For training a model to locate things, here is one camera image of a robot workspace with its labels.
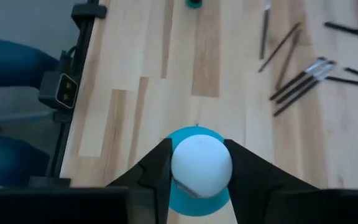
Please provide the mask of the thin brown paintbrush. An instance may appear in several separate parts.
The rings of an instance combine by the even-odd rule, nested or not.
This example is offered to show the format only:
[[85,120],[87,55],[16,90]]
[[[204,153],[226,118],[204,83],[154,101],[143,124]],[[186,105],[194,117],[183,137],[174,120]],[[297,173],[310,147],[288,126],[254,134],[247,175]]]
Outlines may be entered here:
[[273,50],[273,52],[269,55],[268,59],[262,64],[262,66],[259,68],[258,72],[262,72],[264,68],[270,63],[270,61],[273,59],[273,57],[277,54],[277,52],[282,48],[284,43],[289,39],[289,37],[294,33],[294,31],[299,28],[301,25],[301,22],[297,22],[286,34],[286,36],[281,40],[281,42],[277,45],[277,47]]
[[299,39],[300,39],[300,35],[302,33],[302,30],[298,29],[296,32],[295,32],[295,35],[294,37],[292,38],[292,41],[291,41],[291,44],[290,44],[290,48],[289,48],[289,51],[288,51],[288,54],[287,54],[287,57],[281,67],[281,70],[280,70],[280,75],[278,77],[278,80],[275,84],[275,89],[276,90],[279,90],[281,85],[282,85],[282,82],[283,82],[283,79],[284,79],[284,76],[287,72],[287,68],[289,66],[289,63],[290,63],[290,59],[295,51],[295,48],[296,48],[296,45],[298,44],[299,42]]

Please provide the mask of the thin paintbrush silver ferrule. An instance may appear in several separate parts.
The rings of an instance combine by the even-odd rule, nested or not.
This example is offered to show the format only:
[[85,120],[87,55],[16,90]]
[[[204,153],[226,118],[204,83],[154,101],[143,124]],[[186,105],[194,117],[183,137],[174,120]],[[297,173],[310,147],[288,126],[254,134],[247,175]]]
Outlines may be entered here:
[[260,41],[260,51],[259,51],[259,59],[262,60],[265,54],[265,44],[267,38],[267,31],[269,27],[269,15],[271,9],[271,0],[265,0],[264,6],[264,17],[262,24],[262,33],[261,33],[261,41]]

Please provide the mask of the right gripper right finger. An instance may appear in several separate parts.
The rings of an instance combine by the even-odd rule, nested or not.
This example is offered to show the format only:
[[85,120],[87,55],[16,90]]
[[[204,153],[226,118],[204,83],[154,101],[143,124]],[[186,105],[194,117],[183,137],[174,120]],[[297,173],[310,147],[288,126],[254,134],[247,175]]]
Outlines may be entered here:
[[232,159],[228,191],[238,224],[264,224],[270,197],[279,190],[315,190],[232,139],[225,139]]

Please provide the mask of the black paintbrush silver ferrule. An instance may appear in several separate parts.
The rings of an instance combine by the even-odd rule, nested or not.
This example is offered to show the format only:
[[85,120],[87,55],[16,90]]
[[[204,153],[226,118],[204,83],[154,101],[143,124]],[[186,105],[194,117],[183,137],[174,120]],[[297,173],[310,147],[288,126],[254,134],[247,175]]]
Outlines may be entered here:
[[314,64],[300,72],[295,78],[292,78],[287,84],[277,90],[270,97],[270,100],[275,100],[277,104],[285,102],[292,96],[295,96],[296,93],[300,93],[312,81],[330,72],[336,64],[334,60],[318,58]]
[[308,77],[306,80],[303,80],[300,84],[297,84],[296,87],[293,87],[288,93],[283,97],[277,100],[277,103],[283,104],[276,112],[274,112],[273,117],[280,115],[302,96],[307,94],[312,88],[322,82],[324,78]]
[[305,75],[313,71],[314,69],[321,66],[323,63],[327,61],[326,57],[318,57],[314,63],[309,65],[306,69],[302,70],[297,76],[292,78],[289,82],[287,82],[284,86],[279,88],[270,98],[269,100],[272,101],[276,99],[279,95],[284,93],[286,90],[288,90],[292,85],[294,85],[297,81],[301,80]]
[[358,29],[353,28],[353,27],[348,27],[348,26],[336,24],[336,23],[333,23],[333,22],[325,22],[324,26],[328,27],[328,28],[331,28],[331,29],[347,32],[347,33],[352,34],[352,35],[358,35]]

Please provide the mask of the turquoise paint bottle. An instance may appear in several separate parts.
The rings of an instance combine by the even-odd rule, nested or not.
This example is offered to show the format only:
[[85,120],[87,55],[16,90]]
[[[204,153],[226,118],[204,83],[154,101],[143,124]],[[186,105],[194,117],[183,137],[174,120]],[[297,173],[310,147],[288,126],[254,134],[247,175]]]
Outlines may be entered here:
[[202,126],[178,129],[172,140],[169,207],[190,217],[217,212],[229,199],[232,159],[224,138]]

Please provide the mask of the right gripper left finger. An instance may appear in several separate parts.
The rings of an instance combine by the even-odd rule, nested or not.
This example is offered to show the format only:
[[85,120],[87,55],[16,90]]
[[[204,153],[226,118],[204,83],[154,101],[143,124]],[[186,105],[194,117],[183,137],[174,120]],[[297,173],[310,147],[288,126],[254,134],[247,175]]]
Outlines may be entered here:
[[172,140],[165,138],[136,165],[107,185],[115,224],[167,224]]

